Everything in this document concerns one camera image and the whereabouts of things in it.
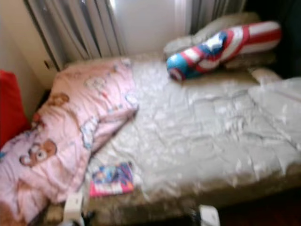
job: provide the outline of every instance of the white curtain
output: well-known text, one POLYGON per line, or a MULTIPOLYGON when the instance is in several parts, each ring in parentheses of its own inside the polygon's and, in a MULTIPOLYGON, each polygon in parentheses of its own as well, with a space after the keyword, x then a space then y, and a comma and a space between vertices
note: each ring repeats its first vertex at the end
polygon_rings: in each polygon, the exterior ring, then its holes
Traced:
POLYGON ((246 0, 193 0, 191 33, 226 14, 242 12, 246 0))
POLYGON ((124 54, 109 1, 29 0, 29 5, 59 69, 124 54))

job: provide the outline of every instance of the wall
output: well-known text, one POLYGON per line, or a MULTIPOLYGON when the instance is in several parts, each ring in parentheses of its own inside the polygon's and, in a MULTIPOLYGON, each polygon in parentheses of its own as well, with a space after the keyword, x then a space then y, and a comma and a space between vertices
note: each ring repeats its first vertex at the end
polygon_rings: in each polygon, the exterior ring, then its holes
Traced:
POLYGON ((44 88, 0 20, 0 68, 16 74, 26 116, 31 119, 44 88))
POLYGON ((162 50, 187 33, 191 0, 111 0, 128 54, 162 50))
POLYGON ((44 64, 49 56, 24 0, 0 0, 0 17, 40 83, 51 88, 56 70, 48 70, 44 64))

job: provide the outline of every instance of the bed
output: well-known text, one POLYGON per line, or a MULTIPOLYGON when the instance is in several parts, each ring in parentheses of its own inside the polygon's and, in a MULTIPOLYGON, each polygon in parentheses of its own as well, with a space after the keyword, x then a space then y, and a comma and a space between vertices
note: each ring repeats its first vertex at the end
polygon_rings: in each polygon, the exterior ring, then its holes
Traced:
POLYGON ((81 191, 94 225, 129 225, 301 185, 300 79, 244 71, 169 79, 161 53, 132 57, 139 111, 92 156, 81 191), (89 198, 92 171, 131 161, 135 191, 89 198))

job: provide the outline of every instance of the book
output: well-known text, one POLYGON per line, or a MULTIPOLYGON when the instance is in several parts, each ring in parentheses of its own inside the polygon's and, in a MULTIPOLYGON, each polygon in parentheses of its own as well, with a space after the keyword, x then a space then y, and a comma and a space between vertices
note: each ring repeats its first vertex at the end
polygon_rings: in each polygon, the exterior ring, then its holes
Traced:
POLYGON ((90 196, 129 193, 134 190, 131 163, 100 166, 92 174, 90 196))

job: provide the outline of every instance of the wooden floor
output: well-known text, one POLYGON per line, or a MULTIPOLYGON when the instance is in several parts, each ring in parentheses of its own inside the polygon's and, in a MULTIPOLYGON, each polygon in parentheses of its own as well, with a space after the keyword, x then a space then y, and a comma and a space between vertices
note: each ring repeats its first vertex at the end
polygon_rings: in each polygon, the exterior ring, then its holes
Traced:
MULTIPOLYGON (((219 210, 221 226, 301 226, 301 189, 219 210)), ((189 217, 141 226, 194 226, 189 217)))

